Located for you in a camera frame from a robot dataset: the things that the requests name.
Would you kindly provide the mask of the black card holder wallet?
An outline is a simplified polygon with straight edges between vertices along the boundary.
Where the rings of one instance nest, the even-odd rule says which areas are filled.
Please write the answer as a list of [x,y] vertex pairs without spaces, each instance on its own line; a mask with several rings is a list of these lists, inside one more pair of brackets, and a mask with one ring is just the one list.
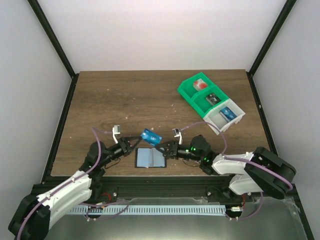
[[167,158],[155,148],[137,148],[135,150],[135,168],[166,168]]

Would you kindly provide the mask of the blue credit card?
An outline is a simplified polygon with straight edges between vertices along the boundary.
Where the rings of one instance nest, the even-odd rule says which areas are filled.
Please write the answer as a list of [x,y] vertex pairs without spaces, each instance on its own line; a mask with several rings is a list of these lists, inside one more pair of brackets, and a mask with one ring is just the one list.
[[162,140],[162,137],[160,135],[154,133],[153,131],[147,128],[143,130],[140,136],[143,141],[154,147],[158,145]]

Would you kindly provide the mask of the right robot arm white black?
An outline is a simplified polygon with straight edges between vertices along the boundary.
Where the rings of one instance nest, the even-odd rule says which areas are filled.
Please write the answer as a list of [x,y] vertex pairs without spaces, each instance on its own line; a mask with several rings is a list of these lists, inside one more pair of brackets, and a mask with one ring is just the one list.
[[192,138],[190,144],[171,140],[155,148],[168,159],[192,160],[209,176],[230,175],[228,185],[222,188],[223,198],[229,202],[240,195],[265,193],[282,200],[293,189],[296,169],[264,147],[253,152],[227,155],[216,153],[202,135]]

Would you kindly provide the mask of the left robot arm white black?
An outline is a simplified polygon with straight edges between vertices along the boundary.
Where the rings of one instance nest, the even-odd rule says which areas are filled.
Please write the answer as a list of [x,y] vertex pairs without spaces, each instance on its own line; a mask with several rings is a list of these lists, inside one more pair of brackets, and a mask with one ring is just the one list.
[[29,194],[21,200],[8,230],[17,240],[43,240],[75,206],[101,198],[105,165],[130,155],[141,140],[140,136],[121,137],[110,147],[99,140],[92,143],[84,163],[71,177],[44,193]]

